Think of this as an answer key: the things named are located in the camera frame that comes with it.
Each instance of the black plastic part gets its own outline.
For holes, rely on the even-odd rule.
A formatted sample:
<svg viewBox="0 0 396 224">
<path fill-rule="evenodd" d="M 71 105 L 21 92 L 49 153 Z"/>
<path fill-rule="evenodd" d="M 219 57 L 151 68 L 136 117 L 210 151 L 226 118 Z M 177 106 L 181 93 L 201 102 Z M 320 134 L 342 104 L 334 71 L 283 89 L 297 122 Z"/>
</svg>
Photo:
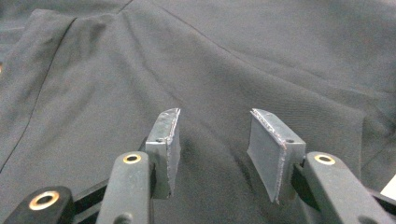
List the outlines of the black plastic part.
<svg viewBox="0 0 396 224">
<path fill-rule="evenodd" d="M 120 155 L 114 162 L 96 223 L 150 223 L 150 175 L 148 154 L 135 151 Z"/>
<path fill-rule="evenodd" d="M 294 164 L 293 174 L 291 177 L 291 184 L 298 193 L 299 197 L 306 204 L 315 208 L 317 211 L 320 211 L 318 203 L 315 200 L 314 195 L 312 194 L 311 188 L 309 188 L 308 182 L 306 182 L 303 172 L 303 167 L 300 164 Z"/>
<path fill-rule="evenodd" d="M 34 197 L 47 191 L 56 191 L 59 193 L 59 199 L 51 206 L 42 210 L 32 210 L 29 207 Z M 73 198 L 70 189 L 66 187 L 48 187 L 35 191 L 27 196 L 6 219 L 6 224 L 24 223 L 24 224 L 66 224 L 71 223 L 74 215 Z"/>
<path fill-rule="evenodd" d="M 376 201 L 381 205 L 381 207 L 387 211 L 389 214 L 392 214 L 394 217 L 396 216 L 396 201 L 388 198 L 372 189 L 367 189 Z"/>
<path fill-rule="evenodd" d="M 321 152 L 308 153 L 304 175 L 325 223 L 394 223 L 337 157 Z"/>
<path fill-rule="evenodd" d="M 108 180 L 82 191 L 76 196 L 75 208 L 76 214 L 82 213 L 93 205 L 101 202 L 105 196 Z"/>
</svg>

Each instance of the dark gray cloth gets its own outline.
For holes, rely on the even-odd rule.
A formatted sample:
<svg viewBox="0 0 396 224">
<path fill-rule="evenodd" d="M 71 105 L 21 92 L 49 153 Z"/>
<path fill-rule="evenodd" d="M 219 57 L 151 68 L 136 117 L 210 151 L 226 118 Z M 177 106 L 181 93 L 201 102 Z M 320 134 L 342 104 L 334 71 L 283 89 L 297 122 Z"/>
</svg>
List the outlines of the dark gray cloth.
<svg viewBox="0 0 396 224">
<path fill-rule="evenodd" d="M 157 223 L 298 220 L 292 206 L 269 204 L 246 153 L 253 107 L 283 119 L 308 151 L 344 160 L 369 188 L 396 174 L 392 5 L 102 3 L 2 11 L 0 221 L 36 189 L 77 194 L 107 179 L 173 107 L 181 162 L 176 197 L 155 203 Z M 58 12 L 24 21 L 35 8 Z"/>
</svg>

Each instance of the screw hole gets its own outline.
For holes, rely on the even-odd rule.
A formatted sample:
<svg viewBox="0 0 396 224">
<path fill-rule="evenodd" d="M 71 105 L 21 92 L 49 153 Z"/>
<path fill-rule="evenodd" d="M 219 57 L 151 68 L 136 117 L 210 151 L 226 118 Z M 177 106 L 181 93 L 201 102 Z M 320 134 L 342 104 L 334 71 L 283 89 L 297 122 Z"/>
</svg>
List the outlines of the screw hole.
<svg viewBox="0 0 396 224">
<path fill-rule="evenodd" d="M 57 191 L 46 191 L 42 194 L 35 196 L 29 203 L 29 208 L 37 211 L 43 210 L 55 204 L 60 195 Z"/>
<path fill-rule="evenodd" d="M 37 203 L 38 204 L 43 204 L 43 203 L 48 203 L 49 201 L 51 201 L 53 199 L 52 196 L 45 196 L 43 198 L 40 198 Z"/>
<path fill-rule="evenodd" d="M 114 219 L 114 224 L 132 224 L 132 214 L 124 213 Z"/>
<path fill-rule="evenodd" d="M 335 160 L 328 155 L 317 155 L 317 156 L 315 156 L 315 160 L 322 164 L 325 164 L 325 165 L 334 165 L 335 164 Z"/>
<path fill-rule="evenodd" d="M 137 160 L 137 157 L 136 156 L 130 156 L 126 160 L 127 161 L 135 161 L 135 160 Z"/>
<path fill-rule="evenodd" d="M 129 154 L 123 158 L 123 162 L 127 164 L 137 163 L 142 159 L 138 154 Z"/>
<path fill-rule="evenodd" d="M 329 158 L 323 157 L 323 156 L 319 157 L 319 159 L 320 159 L 321 161 L 331 161 Z"/>
<path fill-rule="evenodd" d="M 366 216 L 359 216 L 358 221 L 361 224 L 377 224 L 378 223 L 375 220 L 373 220 L 372 218 L 366 217 Z"/>
</svg>

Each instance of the cloth seam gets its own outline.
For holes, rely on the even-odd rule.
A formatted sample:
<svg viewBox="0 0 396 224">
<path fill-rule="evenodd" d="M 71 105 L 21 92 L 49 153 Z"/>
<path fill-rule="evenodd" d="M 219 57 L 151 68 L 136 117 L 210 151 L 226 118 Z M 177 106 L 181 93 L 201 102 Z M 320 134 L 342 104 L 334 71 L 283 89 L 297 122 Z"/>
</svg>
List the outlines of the cloth seam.
<svg viewBox="0 0 396 224">
<path fill-rule="evenodd" d="M 56 47 L 56 50 L 55 50 L 54 53 L 53 53 L 53 57 L 52 57 L 52 59 L 51 59 L 51 61 L 50 61 L 50 63 L 49 63 L 49 68 L 47 69 L 47 72 L 46 72 L 46 75 L 45 75 L 45 77 L 44 77 L 44 80 L 43 80 L 43 82 L 41 83 L 40 90 L 38 91 L 37 97 L 35 98 L 35 102 L 34 102 L 34 105 L 33 105 L 33 109 L 32 109 L 32 112 L 30 113 L 30 116 L 29 116 L 29 119 L 28 119 L 28 121 L 27 121 L 27 123 L 26 123 L 26 126 L 24 127 L 24 129 L 23 129 L 23 131 L 22 131 L 22 133 L 21 133 L 20 138 L 18 139 L 17 143 L 15 144 L 15 147 L 12 148 L 12 150 L 11 150 L 11 152 L 9 153 L 8 157 L 6 158 L 5 162 L 4 162 L 3 165 L 1 166 L 0 173 L 3 171 L 3 169 L 4 169 L 4 167 L 6 166 L 8 160 L 11 158 L 11 156 L 12 156 L 12 154 L 14 153 L 15 149 L 16 149 L 17 146 L 20 144 L 22 138 L 24 137 L 24 135 L 25 135 L 25 133 L 26 133 L 26 131 L 27 131 L 29 125 L 30 125 L 30 121 L 31 121 L 31 119 L 32 119 L 33 114 L 35 113 L 35 110 L 36 110 L 36 105 L 37 105 L 37 102 L 38 102 L 38 98 L 40 97 L 40 94 L 41 94 L 41 91 L 42 91 L 42 89 L 43 89 L 44 83 L 45 83 L 46 80 L 47 80 L 47 76 L 48 76 L 48 74 L 49 74 L 49 72 L 50 72 L 50 69 L 51 69 L 51 67 L 52 67 L 53 60 L 55 59 L 55 56 L 56 56 L 56 53 L 58 52 L 59 47 L 61 46 L 62 42 L 64 41 L 64 37 L 66 36 L 68 30 L 70 29 L 71 25 L 73 24 L 73 22 L 74 22 L 75 20 L 76 20 L 76 18 L 74 18 L 74 19 L 70 22 L 70 24 L 68 24 L 67 28 L 66 28 L 65 31 L 64 31 L 64 34 L 62 35 L 62 37 L 61 37 L 61 39 L 60 39 L 60 41 L 59 41 L 58 46 Z"/>
</svg>

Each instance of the gray fabric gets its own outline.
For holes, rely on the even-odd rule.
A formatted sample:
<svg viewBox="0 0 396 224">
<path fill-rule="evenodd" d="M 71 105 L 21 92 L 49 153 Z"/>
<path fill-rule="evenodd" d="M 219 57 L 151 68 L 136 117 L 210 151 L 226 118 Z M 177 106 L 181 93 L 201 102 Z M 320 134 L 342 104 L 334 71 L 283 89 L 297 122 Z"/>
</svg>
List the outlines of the gray fabric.
<svg viewBox="0 0 396 224">
<path fill-rule="evenodd" d="M 381 190 L 396 174 L 396 21 L 392 6 L 355 3 L 52 3 L 42 8 L 62 13 L 36 10 L 26 24 L 8 9 L 0 221 L 36 189 L 77 194 L 107 179 L 173 107 L 181 161 L 176 197 L 155 203 L 157 223 L 298 223 L 293 206 L 269 204 L 246 153 L 253 107 Z"/>
</svg>

